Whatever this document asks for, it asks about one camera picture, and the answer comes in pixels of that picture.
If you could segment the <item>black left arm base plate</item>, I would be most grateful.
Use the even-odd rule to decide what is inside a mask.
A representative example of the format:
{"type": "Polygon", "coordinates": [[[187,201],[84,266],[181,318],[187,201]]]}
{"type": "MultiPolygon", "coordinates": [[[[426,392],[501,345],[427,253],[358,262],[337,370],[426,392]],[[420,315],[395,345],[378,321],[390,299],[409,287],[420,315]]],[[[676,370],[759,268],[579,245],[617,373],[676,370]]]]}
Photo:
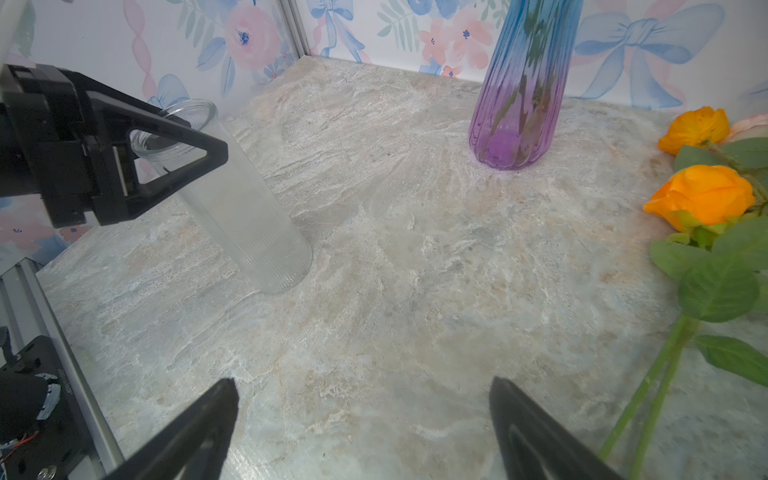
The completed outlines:
{"type": "Polygon", "coordinates": [[[1,329],[1,477],[67,479],[91,447],[71,384],[50,338],[14,353],[1,329]]]}

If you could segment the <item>blue purple glass vase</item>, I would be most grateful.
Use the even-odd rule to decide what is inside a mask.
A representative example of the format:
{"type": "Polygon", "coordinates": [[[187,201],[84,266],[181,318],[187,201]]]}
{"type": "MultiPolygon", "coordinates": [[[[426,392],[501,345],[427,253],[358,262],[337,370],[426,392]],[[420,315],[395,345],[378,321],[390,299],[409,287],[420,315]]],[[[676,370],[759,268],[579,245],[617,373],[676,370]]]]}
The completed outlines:
{"type": "Polygon", "coordinates": [[[470,124],[476,159],[518,170],[549,149],[583,2],[513,1],[470,124]]]}

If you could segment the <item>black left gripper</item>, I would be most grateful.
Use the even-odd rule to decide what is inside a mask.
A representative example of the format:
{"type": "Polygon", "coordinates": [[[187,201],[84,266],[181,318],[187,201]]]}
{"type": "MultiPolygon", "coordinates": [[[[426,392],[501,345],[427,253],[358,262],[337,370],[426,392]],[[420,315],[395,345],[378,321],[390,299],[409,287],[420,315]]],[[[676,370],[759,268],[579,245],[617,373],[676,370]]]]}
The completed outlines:
{"type": "Polygon", "coordinates": [[[165,109],[52,65],[1,68],[1,195],[38,195],[55,227],[134,220],[225,165],[217,108],[165,109]]]}

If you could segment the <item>orange ranunculus flower spray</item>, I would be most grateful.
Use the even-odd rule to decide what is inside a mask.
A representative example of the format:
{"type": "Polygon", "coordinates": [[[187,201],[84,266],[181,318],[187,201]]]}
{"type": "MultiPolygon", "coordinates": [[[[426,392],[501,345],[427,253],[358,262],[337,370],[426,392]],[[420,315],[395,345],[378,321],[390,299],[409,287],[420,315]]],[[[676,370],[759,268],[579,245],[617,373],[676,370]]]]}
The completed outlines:
{"type": "Polygon", "coordinates": [[[657,147],[674,158],[674,174],[644,205],[674,228],[650,247],[657,268],[677,285],[681,313],[665,343],[598,451],[612,452],[647,396],[629,476],[640,477],[647,450],[688,345],[713,367],[767,384],[767,356],[747,342],[701,335],[702,323],[726,323],[767,311],[767,138],[724,144],[722,109],[702,107],[672,121],[657,147]]]}

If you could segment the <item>large pink rose spray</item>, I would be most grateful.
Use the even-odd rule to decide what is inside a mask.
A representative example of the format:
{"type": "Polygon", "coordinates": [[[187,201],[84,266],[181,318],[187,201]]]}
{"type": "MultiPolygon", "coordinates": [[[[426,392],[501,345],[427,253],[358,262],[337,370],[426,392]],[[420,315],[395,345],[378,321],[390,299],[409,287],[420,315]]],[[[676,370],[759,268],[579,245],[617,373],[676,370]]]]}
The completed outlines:
{"type": "Polygon", "coordinates": [[[768,137],[768,114],[757,114],[739,120],[730,126],[729,135],[724,144],[750,138],[768,137]]]}

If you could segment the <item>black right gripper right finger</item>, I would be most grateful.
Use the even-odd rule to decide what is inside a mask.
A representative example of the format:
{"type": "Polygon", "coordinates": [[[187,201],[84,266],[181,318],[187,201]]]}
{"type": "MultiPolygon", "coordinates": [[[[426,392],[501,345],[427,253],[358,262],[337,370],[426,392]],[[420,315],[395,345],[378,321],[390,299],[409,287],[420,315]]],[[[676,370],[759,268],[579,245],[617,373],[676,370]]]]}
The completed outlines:
{"type": "Polygon", "coordinates": [[[489,409],[509,479],[621,479],[511,380],[493,379],[489,409]]]}

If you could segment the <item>clear ribbed glass vase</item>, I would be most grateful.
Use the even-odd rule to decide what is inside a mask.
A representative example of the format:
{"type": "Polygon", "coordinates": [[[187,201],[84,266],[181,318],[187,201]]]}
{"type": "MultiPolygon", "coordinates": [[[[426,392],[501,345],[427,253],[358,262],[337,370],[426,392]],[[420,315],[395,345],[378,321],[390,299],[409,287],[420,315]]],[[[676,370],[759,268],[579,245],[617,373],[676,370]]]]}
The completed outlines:
{"type": "Polygon", "coordinates": [[[179,191],[195,220],[258,291],[276,294],[297,285],[310,270],[311,246],[220,121],[217,107],[207,100],[185,100],[161,114],[184,120],[228,147],[224,165],[179,191]]]}

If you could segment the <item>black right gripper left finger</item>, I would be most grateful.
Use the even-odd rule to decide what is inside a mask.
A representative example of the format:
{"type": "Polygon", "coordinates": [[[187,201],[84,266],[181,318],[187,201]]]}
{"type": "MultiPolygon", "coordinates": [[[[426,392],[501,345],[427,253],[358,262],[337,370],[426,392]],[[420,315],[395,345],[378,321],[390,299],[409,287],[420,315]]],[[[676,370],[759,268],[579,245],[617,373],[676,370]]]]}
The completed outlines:
{"type": "Polygon", "coordinates": [[[238,415],[235,380],[222,378],[107,477],[218,479],[238,415]]]}

